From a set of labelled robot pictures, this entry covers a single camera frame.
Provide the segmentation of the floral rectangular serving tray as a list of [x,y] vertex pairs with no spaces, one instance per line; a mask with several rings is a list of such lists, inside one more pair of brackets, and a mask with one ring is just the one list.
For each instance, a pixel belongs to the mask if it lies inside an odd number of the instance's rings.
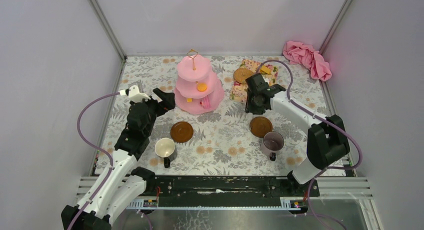
[[[243,59],[241,61],[241,64],[238,68],[246,68],[256,73],[257,68],[260,66],[261,62],[252,60],[252,59]],[[278,67],[266,63],[264,66],[267,66],[268,68],[272,69],[271,74],[261,74],[264,80],[269,84],[269,86],[272,86],[276,83],[277,76],[278,76]],[[233,101],[245,103],[247,99],[247,84],[240,84],[234,80],[232,89],[229,94],[229,98]]]

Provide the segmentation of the round orange cookie toy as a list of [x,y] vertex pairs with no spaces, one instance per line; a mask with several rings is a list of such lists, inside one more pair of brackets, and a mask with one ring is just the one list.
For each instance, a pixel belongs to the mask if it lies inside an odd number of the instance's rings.
[[263,65],[261,68],[260,68],[260,73],[261,74],[264,74],[264,75],[270,75],[271,73],[272,73],[272,68],[268,68],[267,66],[265,66],[265,65]]

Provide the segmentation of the small orange cookie toy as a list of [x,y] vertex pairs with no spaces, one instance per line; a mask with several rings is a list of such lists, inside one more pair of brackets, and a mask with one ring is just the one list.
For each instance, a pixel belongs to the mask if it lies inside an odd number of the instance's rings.
[[205,91],[208,89],[208,85],[207,85],[207,84],[205,84],[205,83],[197,83],[197,84],[196,84],[196,89],[197,89],[199,92],[205,92]]

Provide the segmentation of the pink cake slice toy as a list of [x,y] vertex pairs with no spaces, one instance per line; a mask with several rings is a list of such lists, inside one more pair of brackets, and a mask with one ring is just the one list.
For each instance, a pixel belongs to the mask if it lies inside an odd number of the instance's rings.
[[199,104],[201,105],[201,107],[202,107],[203,109],[209,109],[209,108],[211,107],[211,104],[210,104],[209,100],[208,100],[208,99],[206,99],[206,98],[203,98],[203,99],[199,102]]

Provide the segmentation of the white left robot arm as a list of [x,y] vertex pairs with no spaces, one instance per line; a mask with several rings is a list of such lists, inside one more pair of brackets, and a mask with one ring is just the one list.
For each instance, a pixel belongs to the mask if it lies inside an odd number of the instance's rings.
[[66,205],[61,220],[66,230],[110,230],[118,216],[137,196],[155,190],[155,173],[136,163],[150,143],[157,117],[176,107],[175,94],[153,90],[159,100],[133,85],[118,95],[130,100],[126,124],[113,153],[105,152],[109,164],[75,206]]

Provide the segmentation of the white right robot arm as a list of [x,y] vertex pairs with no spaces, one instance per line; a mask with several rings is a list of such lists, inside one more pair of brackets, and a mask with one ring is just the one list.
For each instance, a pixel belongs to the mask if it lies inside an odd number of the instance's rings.
[[269,85],[259,73],[245,82],[248,86],[245,112],[262,115],[272,110],[307,135],[306,158],[289,174],[291,179],[286,183],[291,195],[301,195],[307,189],[307,182],[350,152],[344,123],[339,116],[312,111],[291,97],[281,85]]

